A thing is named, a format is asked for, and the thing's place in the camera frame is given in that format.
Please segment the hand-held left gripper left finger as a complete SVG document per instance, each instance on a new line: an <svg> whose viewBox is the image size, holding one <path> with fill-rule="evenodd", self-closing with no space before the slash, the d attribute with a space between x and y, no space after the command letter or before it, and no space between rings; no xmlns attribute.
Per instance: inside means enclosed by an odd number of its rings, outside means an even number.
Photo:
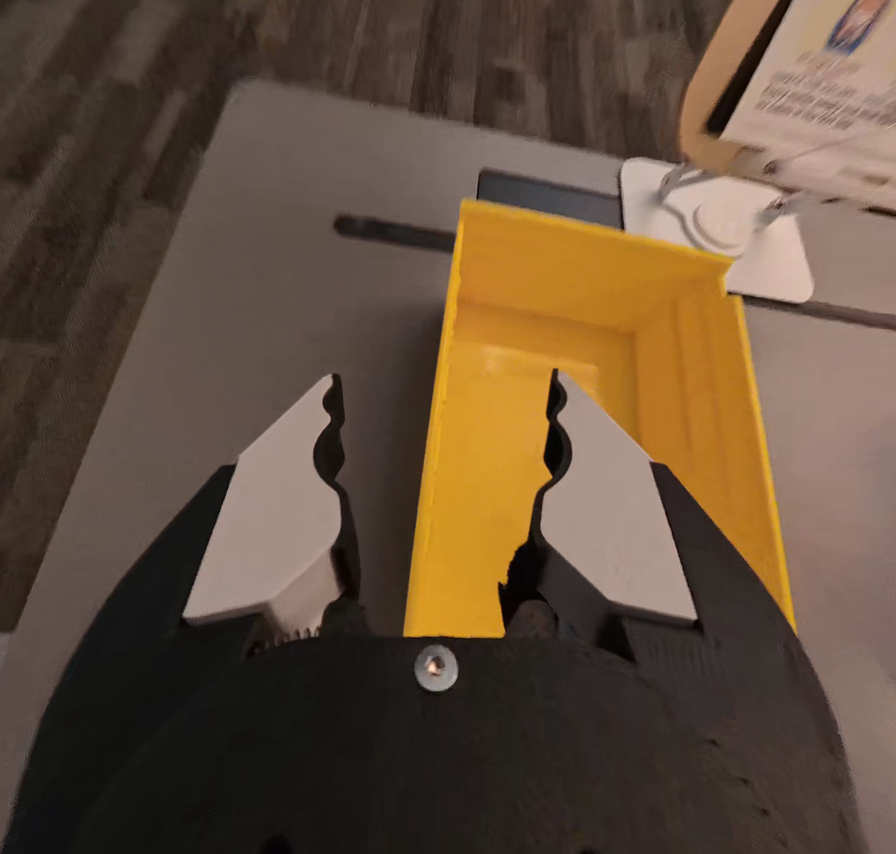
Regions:
<svg viewBox="0 0 896 854"><path fill-rule="evenodd" d="M276 639L315 636L331 603L358 597L344 422L342 379L326 374L238 457L186 624L257 616Z"/></svg>

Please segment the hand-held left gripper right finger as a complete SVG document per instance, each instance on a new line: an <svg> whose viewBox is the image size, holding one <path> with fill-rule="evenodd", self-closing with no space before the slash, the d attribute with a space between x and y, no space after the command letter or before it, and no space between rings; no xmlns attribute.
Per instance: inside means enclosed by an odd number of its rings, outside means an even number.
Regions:
<svg viewBox="0 0 896 854"><path fill-rule="evenodd" d="M696 623L654 462L568 373L554 369L548 391L549 477L498 586L504 623L535 601L561 624Z"/></svg>

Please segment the wooden clipboard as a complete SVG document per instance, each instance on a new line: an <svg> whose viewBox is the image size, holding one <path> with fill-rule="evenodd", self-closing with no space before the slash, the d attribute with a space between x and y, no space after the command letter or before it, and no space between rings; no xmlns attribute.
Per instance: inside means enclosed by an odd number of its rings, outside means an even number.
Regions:
<svg viewBox="0 0 896 854"><path fill-rule="evenodd" d="M738 100L792 0L733 0L711 37L686 90L679 122L685 158L703 170L805 191L828 199L849 199L862 208L894 214L894 158L872 163L846 158L845 144L835 145L834 160L815 153L779 156L721 139Z"/></svg>

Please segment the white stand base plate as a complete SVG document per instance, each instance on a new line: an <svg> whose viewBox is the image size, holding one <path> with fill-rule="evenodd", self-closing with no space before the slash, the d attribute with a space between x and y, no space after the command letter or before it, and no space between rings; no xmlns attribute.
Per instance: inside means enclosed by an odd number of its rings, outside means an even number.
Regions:
<svg viewBox="0 0 896 854"><path fill-rule="evenodd" d="M627 233L728 259L728 292L792 304L811 299L799 198L755 181L643 157L622 162L619 188Z"/></svg>

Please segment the yellow plastic box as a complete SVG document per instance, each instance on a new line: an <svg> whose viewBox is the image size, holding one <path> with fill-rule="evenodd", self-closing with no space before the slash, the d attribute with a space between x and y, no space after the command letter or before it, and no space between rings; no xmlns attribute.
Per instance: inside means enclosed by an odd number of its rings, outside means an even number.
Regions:
<svg viewBox="0 0 896 854"><path fill-rule="evenodd" d="M666 465L793 628L743 301L728 257L462 201L442 322L406 636L499 636L497 586L528 535L552 371Z"/></svg>

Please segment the printed instruction sheet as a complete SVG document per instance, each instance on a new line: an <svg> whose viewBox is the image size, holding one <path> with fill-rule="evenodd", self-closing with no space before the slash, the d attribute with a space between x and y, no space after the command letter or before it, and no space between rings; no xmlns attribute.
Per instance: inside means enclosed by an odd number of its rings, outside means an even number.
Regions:
<svg viewBox="0 0 896 854"><path fill-rule="evenodd" d="M792 0L721 139L768 154L894 158L895 0Z"/></svg>

